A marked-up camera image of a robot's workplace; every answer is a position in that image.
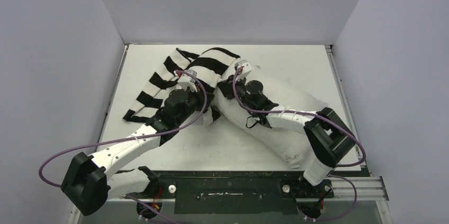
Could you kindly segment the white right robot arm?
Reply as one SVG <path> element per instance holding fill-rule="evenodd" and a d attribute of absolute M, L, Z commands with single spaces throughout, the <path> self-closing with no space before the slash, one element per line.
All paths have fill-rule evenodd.
<path fill-rule="evenodd" d="M 219 79 L 214 106 L 235 126 L 263 142 L 292 169 L 303 170 L 300 191 L 313 196 L 354 147 L 346 124 L 327 104 L 283 81 L 250 75 Z"/>

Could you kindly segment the black white striped pillowcase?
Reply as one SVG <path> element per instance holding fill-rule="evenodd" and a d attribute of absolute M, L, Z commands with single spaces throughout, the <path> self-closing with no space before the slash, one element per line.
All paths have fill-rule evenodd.
<path fill-rule="evenodd" d="M 242 61 L 239 55 L 220 47 L 210 48 L 200 55 L 179 48 L 175 49 L 144 84 L 141 92 L 123 116 L 123 121 L 141 123 L 142 128 L 153 129 L 146 126 L 147 120 L 155 115 L 159 108 L 163 107 L 164 101 L 171 91 L 182 89 L 177 83 L 176 70 L 194 70 L 197 73 L 195 78 L 196 89 L 188 88 L 187 90 L 196 92 L 197 87 L 199 87 L 213 94 L 214 97 L 210 106 L 218 110 L 212 104 L 215 99 L 217 84 L 225 81 L 226 71 L 234 68 L 239 61 Z M 159 146 L 176 135 L 164 135 L 157 133 L 155 129 L 153 130 L 156 133 L 154 139 Z"/>

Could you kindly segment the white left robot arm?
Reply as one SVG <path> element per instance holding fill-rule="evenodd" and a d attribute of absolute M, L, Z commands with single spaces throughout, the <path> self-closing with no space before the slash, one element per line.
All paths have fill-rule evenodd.
<path fill-rule="evenodd" d="M 130 135 L 125 142 L 90 155 L 75 155 L 60 186 L 62 192 L 85 216 L 96 212 L 108 199 L 128 193 L 154 196 L 158 182 L 149 168 L 142 166 L 124 172 L 121 168 L 172 139 L 193 113 L 207 111 L 213 99 L 212 93 L 202 90 L 171 91 L 164 105 L 144 122 L 136 136 Z"/>

